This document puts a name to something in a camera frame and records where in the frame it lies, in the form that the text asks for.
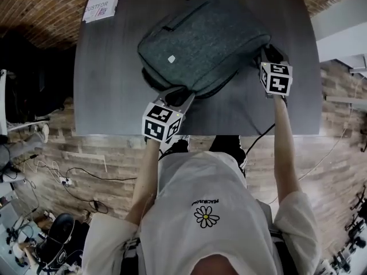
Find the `power strip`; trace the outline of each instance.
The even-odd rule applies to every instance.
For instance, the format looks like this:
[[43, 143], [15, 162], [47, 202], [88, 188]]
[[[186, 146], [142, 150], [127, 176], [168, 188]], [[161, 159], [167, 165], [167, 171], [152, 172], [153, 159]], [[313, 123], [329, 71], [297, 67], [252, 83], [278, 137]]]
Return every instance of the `power strip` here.
[[67, 185], [72, 185], [73, 184], [70, 178], [64, 178], [64, 177], [59, 177], [59, 178], [60, 178], [61, 183], [65, 182], [65, 184], [67, 184]]

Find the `daisy graphic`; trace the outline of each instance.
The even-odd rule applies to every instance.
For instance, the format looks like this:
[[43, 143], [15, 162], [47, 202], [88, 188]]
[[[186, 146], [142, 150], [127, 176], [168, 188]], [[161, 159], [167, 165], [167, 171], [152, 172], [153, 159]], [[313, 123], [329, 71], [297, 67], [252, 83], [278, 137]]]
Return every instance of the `daisy graphic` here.
[[196, 208], [196, 212], [194, 215], [197, 218], [196, 222], [200, 223], [201, 228], [206, 228], [207, 226], [212, 227], [213, 225], [217, 224], [219, 216], [211, 215], [212, 210], [213, 209], [210, 206], [208, 206], [207, 208], [205, 208], [204, 206]]

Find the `dark gray table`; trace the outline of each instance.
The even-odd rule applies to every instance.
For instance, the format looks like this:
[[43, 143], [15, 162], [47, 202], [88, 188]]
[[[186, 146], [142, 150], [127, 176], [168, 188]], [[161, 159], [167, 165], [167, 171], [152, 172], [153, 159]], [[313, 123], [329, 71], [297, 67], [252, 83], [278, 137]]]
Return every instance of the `dark gray table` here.
[[[288, 110], [294, 134], [317, 134], [321, 79], [317, 46], [303, 0], [240, 0], [272, 34], [294, 67]], [[145, 83], [136, 46], [145, 32], [184, 0], [119, 0], [114, 17], [82, 23], [74, 79], [78, 135], [139, 135], [156, 93]], [[274, 123], [256, 70], [239, 74], [218, 94], [196, 100], [181, 134], [257, 135]]]

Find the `black bag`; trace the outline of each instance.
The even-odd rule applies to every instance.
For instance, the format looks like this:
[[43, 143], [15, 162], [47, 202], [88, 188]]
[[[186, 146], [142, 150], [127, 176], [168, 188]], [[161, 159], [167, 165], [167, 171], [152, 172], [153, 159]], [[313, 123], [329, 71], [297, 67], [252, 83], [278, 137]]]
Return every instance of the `black bag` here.
[[190, 0], [143, 37], [138, 54], [152, 88], [183, 86], [204, 99], [248, 66], [270, 39], [237, 1]]

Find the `t-shirt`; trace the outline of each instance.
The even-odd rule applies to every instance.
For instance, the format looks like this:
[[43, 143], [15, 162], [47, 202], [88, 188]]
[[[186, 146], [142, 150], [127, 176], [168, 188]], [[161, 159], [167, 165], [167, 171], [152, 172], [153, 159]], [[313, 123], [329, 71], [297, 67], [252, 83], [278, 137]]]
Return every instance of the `t-shirt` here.
[[[202, 258], [220, 254], [239, 275], [282, 274], [259, 203], [246, 189], [237, 162], [225, 153], [177, 153], [159, 162], [158, 194], [139, 237], [147, 275], [187, 275]], [[299, 274], [314, 274], [321, 251], [306, 194], [283, 199], [274, 225]], [[120, 274], [123, 245], [138, 227], [106, 215], [91, 222], [83, 274]]]

